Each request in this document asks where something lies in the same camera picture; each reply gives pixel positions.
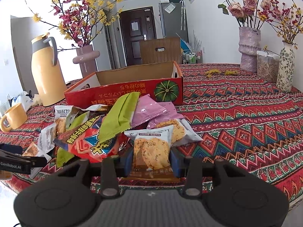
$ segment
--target cardboard box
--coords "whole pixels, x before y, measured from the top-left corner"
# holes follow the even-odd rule
[[[140,41],[142,64],[175,61],[182,63],[179,37]]]
[[[157,102],[183,104],[183,75],[174,61],[95,72],[64,92],[68,105],[113,105],[130,92],[150,94]]]

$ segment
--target paper notice on door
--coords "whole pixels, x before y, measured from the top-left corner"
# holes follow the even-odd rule
[[[174,5],[174,3],[170,3],[168,7],[165,9],[165,11],[171,13],[175,8],[176,6]]]
[[[131,24],[131,28],[133,29],[133,31],[138,31],[139,30],[138,22],[133,22]]]

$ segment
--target red geometric tablecloth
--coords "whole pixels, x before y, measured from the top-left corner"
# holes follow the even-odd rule
[[[236,64],[181,65],[184,103],[177,107],[203,141],[181,146],[184,155],[205,161],[224,158],[282,190],[290,202],[303,194],[303,93],[280,91],[274,84],[243,70]],[[239,76],[212,76],[209,69],[237,70]],[[39,132],[54,120],[54,107],[34,107],[28,121],[10,133],[0,133],[0,142],[26,149],[37,142]],[[31,183],[58,170],[56,149],[52,160],[30,180],[15,174],[6,185],[20,192]],[[93,178],[92,191],[99,191],[100,178]],[[146,181],[120,180],[122,188],[182,186]],[[205,178],[204,190],[212,188]]]

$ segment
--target refrigerator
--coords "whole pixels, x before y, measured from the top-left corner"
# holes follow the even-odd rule
[[[176,37],[177,34],[188,43],[187,22],[184,30],[184,21],[181,30],[181,3],[174,3],[175,9],[168,13],[165,9],[169,3],[159,3],[160,20],[162,25],[163,37]]]

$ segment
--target purple textured vase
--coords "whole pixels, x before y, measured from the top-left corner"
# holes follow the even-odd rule
[[[240,68],[249,72],[257,72],[257,51],[261,50],[261,32],[255,28],[240,27],[239,52],[242,53]]]
[[[76,51],[78,56],[73,59],[73,63],[80,64],[80,69],[84,78],[89,74],[98,71],[96,58],[100,56],[99,51],[94,51],[92,45],[77,48]]]

